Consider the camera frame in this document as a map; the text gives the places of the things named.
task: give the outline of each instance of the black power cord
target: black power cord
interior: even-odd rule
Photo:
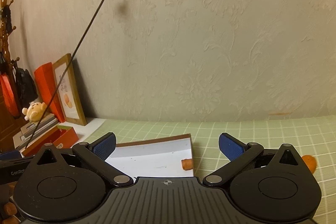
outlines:
[[[42,121],[44,115],[46,114],[47,110],[49,109],[49,107],[50,107],[50,105],[51,105],[51,103],[52,103],[52,101],[53,101],[55,95],[57,94],[57,90],[58,90],[59,86],[61,85],[62,80],[63,80],[65,74],[66,74],[67,71],[68,71],[68,68],[70,67],[70,65],[71,65],[71,63],[72,63],[72,60],[73,60],[73,58],[75,57],[76,52],[78,51],[78,48],[79,48],[80,45],[82,44],[83,39],[85,38],[85,36],[86,36],[88,30],[90,29],[90,27],[91,27],[91,25],[92,25],[94,19],[96,18],[96,15],[98,14],[98,12],[99,12],[99,10],[100,10],[100,7],[103,5],[103,3],[104,3],[104,0],[101,0],[101,2],[100,2],[100,4],[99,4],[98,8],[96,9],[96,11],[95,11],[95,13],[94,13],[94,15],[93,15],[93,17],[92,17],[90,23],[89,23],[89,25],[86,27],[85,32],[83,33],[83,35],[82,35],[80,41],[78,42],[78,44],[77,44],[77,46],[76,46],[76,48],[75,48],[73,54],[71,55],[71,59],[70,59],[70,61],[69,61],[69,64],[67,65],[65,71],[63,72],[61,78],[59,79],[59,82],[58,82],[58,85],[57,85],[57,87],[56,87],[56,89],[55,89],[55,92],[53,93],[53,95],[52,95],[52,97],[51,97],[51,99],[50,99],[50,102],[49,102],[48,105],[47,105],[47,108],[46,108],[45,111],[43,112],[42,117],[41,117],[40,120],[38,121],[38,123],[37,123],[37,125],[36,125],[36,127],[35,127],[35,129],[34,129],[34,131],[33,131],[33,133],[31,134],[31,136],[30,136],[30,138],[29,138],[29,141],[28,141],[28,143],[27,143],[25,149],[26,149],[26,148],[28,147],[28,145],[30,144],[30,142],[31,142],[31,140],[32,140],[32,138],[33,138],[33,136],[34,136],[36,130],[38,129],[38,127],[39,127],[39,125],[40,125],[40,123],[41,123],[41,121]]]

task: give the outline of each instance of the red bag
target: red bag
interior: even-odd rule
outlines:
[[[8,111],[10,112],[10,114],[12,114],[13,117],[19,117],[20,112],[17,109],[17,105],[16,105],[15,98],[14,98],[14,93],[9,83],[7,74],[4,73],[0,75],[0,83],[1,83],[2,94],[3,94],[5,104],[6,104]]]

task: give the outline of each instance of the red box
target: red box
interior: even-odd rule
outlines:
[[[23,156],[35,155],[45,143],[53,143],[57,148],[70,148],[78,141],[73,127],[56,125],[37,138],[27,149],[21,151]]]

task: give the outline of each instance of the metal screw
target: metal screw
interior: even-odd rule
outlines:
[[[211,175],[211,176],[207,176],[205,180],[209,183],[219,183],[222,181],[222,178],[217,175]]]
[[[129,178],[129,176],[118,175],[118,176],[115,176],[115,177],[113,178],[113,180],[114,180],[116,183],[126,183],[126,182],[129,182],[129,181],[130,181],[130,178]]]

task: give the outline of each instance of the crosshair marking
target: crosshair marking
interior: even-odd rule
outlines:
[[[174,182],[172,182],[171,180],[167,179],[167,180],[163,181],[162,183],[164,183],[164,184],[166,184],[168,186],[168,185],[170,185],[170,184],[172,184]]]

